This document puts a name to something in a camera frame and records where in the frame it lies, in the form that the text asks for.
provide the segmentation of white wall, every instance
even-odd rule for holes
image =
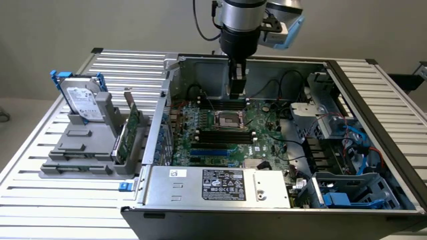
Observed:
[[[215,35],[211,1],[196,0]],[[427,60],[426,0],[303,0],[305,23],[292,48],[259,54],[373,58],[392,73]],[[49,71],[79,69],[93,47],[209,53],[191,0],[0,0],[0,96],[53,99]]]

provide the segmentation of blue pcie slot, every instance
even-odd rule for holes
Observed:
[[[229,153],[227,150],[191,150],[189,155],[193,156],[223,156],[228,157]]]

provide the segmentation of white label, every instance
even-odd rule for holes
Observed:
[[[79,115],[88,121],[103,121],[101,111],[91,90],[79,87],[68,87],[67,92],[71,98],[71,104],[77,110]]]
[[[187,177],[187,169],[171,169],[168,171],[169,178],[185,178]]]

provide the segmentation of cpu socket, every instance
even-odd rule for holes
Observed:
[[[243,128],[243,112],[241,111],[216,111],[215,126],[227,128]]]

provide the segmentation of motherboard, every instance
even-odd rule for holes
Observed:
[[[183,102],[173,108],[173,166],[288,169],[276,107],[267,101]]]

